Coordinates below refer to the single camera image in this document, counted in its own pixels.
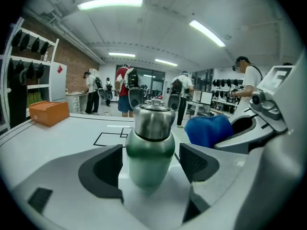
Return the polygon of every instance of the blue cloth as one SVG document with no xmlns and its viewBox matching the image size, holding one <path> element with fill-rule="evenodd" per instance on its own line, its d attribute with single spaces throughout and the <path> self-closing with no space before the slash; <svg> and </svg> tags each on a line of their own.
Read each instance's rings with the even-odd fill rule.
<svg viewBox="0 0 307 230">
<path fill-rule="evenodd" d="M 216 143 L 234 134 L 230 122 L 224 115 L 194 117 L 187 122 L 184 130 L 192 144 L 207 148 L 212 148 Z"/>
<path fill-rule="evenodd" d="M 129 103 L 129 97 L 127 95 L 121 96 L 118 100 L 118 110 L 122 113 L 133 111 Z"/>
</svg>

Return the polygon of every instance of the ceiling pipe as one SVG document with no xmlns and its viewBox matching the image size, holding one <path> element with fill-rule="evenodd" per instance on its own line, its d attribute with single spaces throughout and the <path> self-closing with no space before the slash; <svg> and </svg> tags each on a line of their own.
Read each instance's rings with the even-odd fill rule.
<svg viewBox="0 0 307 230">
<path fill-rule="evenodd" d="M 90 50 L 84 43 L 82 43 L 79 39 L 76 40 L 75 38 L 77 38 L 75 35 L 73 35 L 67 28 L 66 30 L 70 33 L 67 33 L 67 31 L 64 31 L 62 28 L 60 28 L 59 26 L 56 26 L 54 23 L 52 24 L 48 24 L 46 21 L 44 21 L 43 19 L 41 19 L 39 16 L 37 16 L 35 13 L 33 13 L 32 11 L 30 11 L 29 9 L 24 9 L 24 12 L 29 14 L 30 16 L 34 17 L 36 20 L 38 20 L 39 22 L 41 22 L 42 24 L 44 24 L 45 26 L 47 26 L 50 30 L 54 31 L 55 33 L 61 35 L 63 38 L 65 38 L 68 42 L 70 42 L 72 45 L 74 45 L 75 47 L 77 47 L 79 50 L 81 50 L 82 52 L 84 52 L 88 57 L 90 57 L 91 59 L 93 59 L 94 61 L 96 61 L 99 64 L 104 65 L 105 62 L 99 58 L 92 50 Z"/>
</svg>

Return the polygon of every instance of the person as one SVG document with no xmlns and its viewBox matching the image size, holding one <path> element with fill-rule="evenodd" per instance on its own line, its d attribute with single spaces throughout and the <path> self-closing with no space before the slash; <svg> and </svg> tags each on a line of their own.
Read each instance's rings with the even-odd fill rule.
<svg viewBox="0 0 307 230">
<path fill-rule="evenodd" d="M 179 104 L 179 108 L 178 108 L 177 127 L 183 128 L 182 119 L 183 119 L 183 116 L 185 114 L 184 111 L 186 110 L 186 105 L 187 105 L 186 89 L 189 90 L 190 94 L 193 94 L 194 87 L 193 87 L 193 84 L 192 84 L 192 80 L 188 77 L 187 71 L 182 71 L 179 76 L 173 78 L 172 83 L 176 79 L 178 79 L 182 82 L 182 89 L 181 89 L 181 93 L 180 93 L 180 104 Z"/>
<path fill-rule="evenodd" d="M 106 86 L 105 86 L 105 91 L 112 91 L 112 83 L 110 81 L 110 78 L 106 78 Z M 106 105 L 110 106 L 110 100 L 107 98 L 106 99 Z"/>
<path fill-rule="evenodd" d="M 95 77 L 91 75 L 90 72 L 85 72 L 83 76 L 85 80 L 85 84 L 87 86 L 87 104 L 85 113 L 98 115 L 98 107 L 99 107 L 99 95 L 98 95 L 98 87 L 95 83 Z"/>
<path fill-rule="evenodd" d="M 232 96 L 241 97 L 240 103 L 236 109 L 237 112 L 242 112 L 249 107 L 252 93 L 255 91 L 256 86 L 262 81 L 262 74 L 257 67 L 253 66 L 248 58 L 240 56 L 236 59 L 233 69 L 240 69 L 244 73 L 244 80 L 242 86 L 244 90 L 231 92 Z"/>
<path fill-rule="evenodd" d="M 116 72 L 116 80 L 115 80 L 115 91 L 118 92 L 118 110 L 121 112 L 122 117 L 133 117 L 133 109 L 130 106 L 129 102 L 129 89 L 125 87 L 123 84 L 125 74 L 127 70 L 130 69 L 130 66 L 127 64 L 123 64 L 121 68 L 119 68 Z"/>
</svg>

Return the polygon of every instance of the computer screen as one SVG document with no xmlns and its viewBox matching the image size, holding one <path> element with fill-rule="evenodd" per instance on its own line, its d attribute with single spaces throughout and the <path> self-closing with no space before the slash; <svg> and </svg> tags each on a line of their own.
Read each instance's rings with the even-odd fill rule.
<svg viewBox="0 0 307 230">
<path fill-rule="evenodd" d="M 201 91 L 195 90 L 193 93 L 193 102 L 200 102 L 201 101 Z"/>
<path fill-rule="evenodd" d="M 206 105 L 211 105 L 213 93 L 211 92 L 201 92 L 201 103 Z"/>
</svg>

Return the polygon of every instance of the red diamond sign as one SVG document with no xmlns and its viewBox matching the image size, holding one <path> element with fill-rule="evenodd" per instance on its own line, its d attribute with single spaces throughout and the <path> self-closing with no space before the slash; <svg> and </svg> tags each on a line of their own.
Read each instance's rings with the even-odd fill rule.
<svg viewBox="0 0 307 230">
<path fill-rule="evenodd" d="M 63 68 L 60 65 L 59 68 L 58 68 L 58 73 L 61 73 L 61 71 L 63 71 Z"/>
</svg>

